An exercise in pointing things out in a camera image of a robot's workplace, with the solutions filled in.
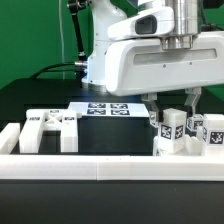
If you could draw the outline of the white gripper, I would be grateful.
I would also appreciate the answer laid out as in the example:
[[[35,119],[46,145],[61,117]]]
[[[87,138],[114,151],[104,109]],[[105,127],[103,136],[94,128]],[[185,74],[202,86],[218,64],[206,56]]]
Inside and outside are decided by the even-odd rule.
[[[151,7],[108,28],[105,85],[117,96],[141,95],[159,125],[156,92],[186,89],[190,116],[202,86],[224,83],[224,31],[200,32],[195,7]]]

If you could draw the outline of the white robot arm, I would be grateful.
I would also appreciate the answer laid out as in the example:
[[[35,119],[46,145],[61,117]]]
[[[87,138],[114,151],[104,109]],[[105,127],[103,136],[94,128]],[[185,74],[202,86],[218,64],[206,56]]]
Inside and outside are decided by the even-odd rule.
[[[116,96],[140,95],[150,123],[162,121],[159,92],[187,92],[193,107],[203,86],[224,84],[224,31],[202,32],[201,0],[136,0],[132,17],[110,0],[90,0],[94,49],[84,87]]]

